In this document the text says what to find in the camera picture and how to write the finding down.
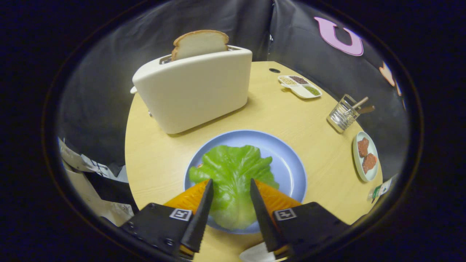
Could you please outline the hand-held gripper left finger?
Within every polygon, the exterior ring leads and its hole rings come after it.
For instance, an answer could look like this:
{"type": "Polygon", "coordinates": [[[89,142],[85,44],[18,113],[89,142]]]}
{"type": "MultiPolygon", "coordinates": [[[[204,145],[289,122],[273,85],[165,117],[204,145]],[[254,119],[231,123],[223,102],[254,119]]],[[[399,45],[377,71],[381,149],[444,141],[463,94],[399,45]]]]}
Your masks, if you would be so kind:
{"type": "Polygon", "coordinates": [[[200,251],[213,196],[213,180],[205,180],[164,205],[147,204],[121,229],[165,255],[191,260],[200,251]]]}

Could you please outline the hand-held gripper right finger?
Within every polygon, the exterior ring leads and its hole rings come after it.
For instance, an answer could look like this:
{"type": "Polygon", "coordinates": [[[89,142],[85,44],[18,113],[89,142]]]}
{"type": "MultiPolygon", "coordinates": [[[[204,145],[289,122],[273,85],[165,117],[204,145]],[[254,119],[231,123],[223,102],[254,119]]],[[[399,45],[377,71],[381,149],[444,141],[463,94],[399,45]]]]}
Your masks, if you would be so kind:
{"type": "Polygon", "coordinates": [[[320,204],[302,204],[257,179],[250,195],[267,251],[276,258],[316,255],[350,227],[320,204]]]}

